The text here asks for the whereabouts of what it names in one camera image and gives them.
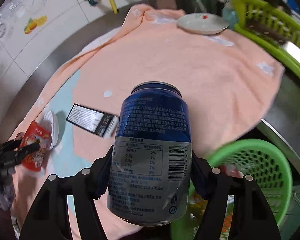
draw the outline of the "can lid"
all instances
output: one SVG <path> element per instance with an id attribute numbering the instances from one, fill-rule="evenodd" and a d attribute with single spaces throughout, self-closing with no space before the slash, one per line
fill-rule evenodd
<path id="1" fill-rule="evenodd" d="M 168 83 L 165 83 L 165 82 L 161 82 L 161 81 L 147 81 L 147 82 L 143 82 L 137 86 L 135 86 L 131 93 L 135 92 L 136 90 L 138 90 L 141 86 L 144 86 L 144 85 L 151 85 L 151 84 L 157 84 L 157 85 L 164 85 L 164 86 L 168 86 L 168 87 L 171 87 L 173 90 L 175 90 L 175 92 L 177 94 L 179 94 L 181 96 L 181 92 L 173 85 L 171 84 L 168 84 Z"/>

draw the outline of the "nutrition facts table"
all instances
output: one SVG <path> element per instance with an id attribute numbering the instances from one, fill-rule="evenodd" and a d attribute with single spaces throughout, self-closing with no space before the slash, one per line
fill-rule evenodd
<path id="1" fill-rule="evenodd" d="M 162 145 L 116 141 L 111 170 L 138 175 L 161 176 L 162 151 Z"/>

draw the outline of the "round green basket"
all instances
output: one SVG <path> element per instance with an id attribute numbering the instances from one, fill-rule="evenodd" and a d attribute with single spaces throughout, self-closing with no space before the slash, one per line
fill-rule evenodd
<path id="1" fill-rule="evenodd" d="M 290 203 L 292 175 L 287 159 L 276 146 L 258 139 L 239 140 L 221 147 L 207 160 L 212 168 L 230 163 L 243 174 L 251 174 L 280 225 Z M 192 240 L 196 230 L 187 211 L 184 217 L 171 224 L 171 238 Z"/>

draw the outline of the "silver screw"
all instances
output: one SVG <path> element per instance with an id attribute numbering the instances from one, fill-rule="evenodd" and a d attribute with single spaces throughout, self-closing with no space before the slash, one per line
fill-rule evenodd
<path id="1" fill-rule="evenodd" d="M 244 176 L 246 180 L 248 181 L 252 181 L 253 177 L 250 174 L 247 174 L 246 176 Z"/>
<path id="2" fill-rule="evenodd" d="M 49 177 L 48 177 L 48 180 L 50 181 L 53 181 L 57 178 L 57 176 L 55 174 L 51 174 Z"/>
<path id="3" fill-rule="evenodd" d="M 89 168 L 85 168 L 85 169 L 83 169 L 83 170 L 81 171 L 81 173 L 82 173 L 83 175 L 88 175 L 88 174 L 90 173 L 90 169 L 89 169 Z"/>
<path id="4" fill-rule="evenodd" d="M 221 170 L 220 169 L 218 169 L 218 168 L 212 168 L 212 173 L 214 173 L 214 174 L 219 174 L 220 172 L 221 172 Z"/>

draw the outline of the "tiled wall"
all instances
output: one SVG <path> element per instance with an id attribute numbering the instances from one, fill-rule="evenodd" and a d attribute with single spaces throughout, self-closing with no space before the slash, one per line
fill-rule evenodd
<path id="1" fill-rule="evenodd" d="M 135 1 L 115 0 L 118 8 Z M 112 10 L 109 0 L 96 7 L 85 0 L 6 0 L 0 13 L 11 2 L 22 2 L 24 10 L 5 20 L 8 34 L 0 38 L 0 122 L 36 67 L 71 34 Z"/>

